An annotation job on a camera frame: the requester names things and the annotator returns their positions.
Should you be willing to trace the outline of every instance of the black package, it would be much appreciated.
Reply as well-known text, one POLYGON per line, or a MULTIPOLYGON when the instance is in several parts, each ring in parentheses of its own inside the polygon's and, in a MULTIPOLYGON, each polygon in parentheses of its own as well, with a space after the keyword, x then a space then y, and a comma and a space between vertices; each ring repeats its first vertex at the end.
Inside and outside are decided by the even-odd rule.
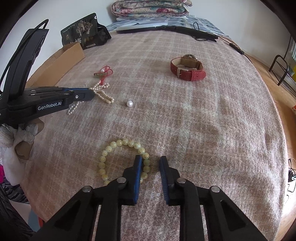
POLYGON ((100 46, 111 39, 107 28, 97 21, 95 13, 92 13, 61 31, 62 44, 80 42, 82 49, 100 46))

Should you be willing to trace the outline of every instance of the wall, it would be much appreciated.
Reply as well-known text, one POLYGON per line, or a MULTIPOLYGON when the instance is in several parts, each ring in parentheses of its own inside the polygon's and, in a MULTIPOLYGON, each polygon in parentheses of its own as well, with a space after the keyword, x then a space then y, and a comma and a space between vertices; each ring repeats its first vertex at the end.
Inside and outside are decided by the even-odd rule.
POLYGON ((230 36, 246 53, 270 66, 284 56, 290 34, 260 0, 193 0, 190 14, 205 18, 230 36))
POLYGON ((116 18, 112 16, 110 10, 112 3, 113 0, 39 0, 20 18, 1 47, 0 73, 3 73, 9 59, 29 28, 34 28, 43 20, 49 19, 46 27, 49 32, 32 66, 30 77, 45 60, 62 47, 60 31, 63 28, 93 12, 97 14, 100 24, 106 26, 115 21, 116 18))
MULTIPOLYGON (((191 14, 205 18, 229 35, 246 53, 271 65, 277 54, 284 55, 289 33, 278 17, 260 0, 192 0, 191 14)), ((98 22, 115 21, 113 0, 39 0, 14 26, 0 49, 0 73, 14 53, 24 33, 48 18, 49 33, 32 70, 62 47, 60 31, 76 20, 96 12, 98 22)))

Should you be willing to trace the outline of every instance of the wooden floor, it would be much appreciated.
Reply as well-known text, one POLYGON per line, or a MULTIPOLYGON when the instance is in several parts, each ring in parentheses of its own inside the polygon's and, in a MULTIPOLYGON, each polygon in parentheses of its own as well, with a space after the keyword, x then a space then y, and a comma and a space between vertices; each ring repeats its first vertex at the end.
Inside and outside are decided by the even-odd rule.
MULTIPOLYGON (((296 114, 291 110, 296 105, 296 98, 284 86, 278 86, 275 76, 268 72, 268 67, 259 62, 258 60, 250 57, 254 66, 260 73, 262 79, 267 85, 273 100, 278 109, 288 147, 288 158, 296 159, 296 114)), ((296 162, 292 160, 293 168, 296 169, 296 162)), ((292 182, 288 190, 293 191, 295 182, 292 182)), ((286 203, 281 219, 281 225, 276 236, 275 241, 280 241, 286 232, 289 230, 293 221, 296 218, 296 190, 294 193, 287 192, 286 203)))

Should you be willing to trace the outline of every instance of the red watch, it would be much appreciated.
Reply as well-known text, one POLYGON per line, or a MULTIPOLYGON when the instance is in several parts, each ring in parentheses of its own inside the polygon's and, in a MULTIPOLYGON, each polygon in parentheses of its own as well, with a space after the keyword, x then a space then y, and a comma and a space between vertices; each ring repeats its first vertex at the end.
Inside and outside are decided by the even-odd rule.
POLYGON ((202 80, 206 76, 202 63, 192 54, 186 54, 183 57, 172 59, 170 70, 179 79, 187 81, 202 80))

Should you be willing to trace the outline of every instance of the watch face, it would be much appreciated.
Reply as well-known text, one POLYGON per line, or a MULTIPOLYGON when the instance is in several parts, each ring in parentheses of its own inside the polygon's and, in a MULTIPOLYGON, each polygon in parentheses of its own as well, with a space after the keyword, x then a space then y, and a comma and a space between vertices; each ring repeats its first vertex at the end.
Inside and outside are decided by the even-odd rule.
POLYGON ((197 59, 193 54, 185 54, 183 57, 194 58, 197 59))

